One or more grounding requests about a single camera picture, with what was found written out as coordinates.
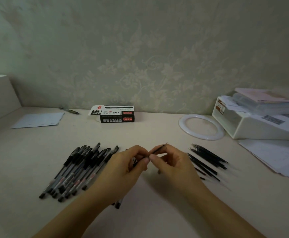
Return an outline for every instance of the desk surface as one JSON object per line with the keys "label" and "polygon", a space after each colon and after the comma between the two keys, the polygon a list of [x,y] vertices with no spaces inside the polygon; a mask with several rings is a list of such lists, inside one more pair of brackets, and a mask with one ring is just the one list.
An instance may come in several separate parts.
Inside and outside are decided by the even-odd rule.
{"label": "desk surface", "polygon": [[[20,108],[0,119],[0,237],[30,237],[74,198],[58,203],[38,198],[77,146],[115,145],[125,150],[139,144],[148,150],[168,142],[187,152],[200,144],[238,170],[218,170],[224,186],[208,188],[267,237],[289,237],[289,178],[273,173],[227,134],[221,140],[194,138],[178,126],[182,115],[136,113],[135,123],[99,123],[65,113],[57,126],[10,129],[23,114],[59,112],[55,108]],[[210,134],[204,120],[189,127]],[[201,218],[150,163],[119,210],[106,208],[84,237],[212,237]]]}

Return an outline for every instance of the wall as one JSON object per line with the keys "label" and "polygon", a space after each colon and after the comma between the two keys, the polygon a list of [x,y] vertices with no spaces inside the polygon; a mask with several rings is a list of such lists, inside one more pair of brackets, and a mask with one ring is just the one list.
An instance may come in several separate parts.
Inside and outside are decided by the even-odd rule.
{"label": "wall", "polygon": [[0,73],[24,106],[209,114],[289,90],[289,0],[0,0]]}

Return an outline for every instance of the fingernail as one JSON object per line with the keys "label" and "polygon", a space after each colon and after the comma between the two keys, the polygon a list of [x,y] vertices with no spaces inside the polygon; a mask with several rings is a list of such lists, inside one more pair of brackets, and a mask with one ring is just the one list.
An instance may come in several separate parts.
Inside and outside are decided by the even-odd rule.
{"label": "fingernail", "polygon": [[149,162],[150,162],[149,158],[144,158],[144,163],[145,164],[149,164]]}
{"label": "fingernail", "polygon": [[158,158],[158,156],[151,154],[149,155],[150,160],[156,160]]}

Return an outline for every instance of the left hand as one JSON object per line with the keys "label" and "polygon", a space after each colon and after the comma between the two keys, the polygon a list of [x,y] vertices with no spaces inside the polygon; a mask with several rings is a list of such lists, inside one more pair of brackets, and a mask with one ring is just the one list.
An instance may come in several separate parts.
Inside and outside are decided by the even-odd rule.
{"label": "left hand", "polygon": [[[148,151],[139,145],[114,154],[87,192],[97,196],[106,207],[123,198],[135,185],[141,173],[147,170],[149,158],[143,157],[148,156]],[[133,157],[140,160],[135,168],[130,165]]]}

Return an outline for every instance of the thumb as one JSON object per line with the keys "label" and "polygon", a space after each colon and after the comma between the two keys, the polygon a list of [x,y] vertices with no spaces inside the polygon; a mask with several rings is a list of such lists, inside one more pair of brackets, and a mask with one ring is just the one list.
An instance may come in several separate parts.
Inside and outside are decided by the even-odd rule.
{"label": "thumb", "polygon": [[161,170],[162,173],[164,173],[165,175],[169,175],[171,173],[171,166],[168,165],[166,162],[164,162],[163,159],[161,159],[160,157],[151,154],[149,156],[150,161],[152,162],[152,164],[154,164],[155,167],[157,167],[159,170]]}
{"label": "thumb", "polygon": [[149,161],[149,158],[143,158],[140,160],[137,165],[130,171],[130,174],[135,178],[138,178],[144,170],[147,170]]}

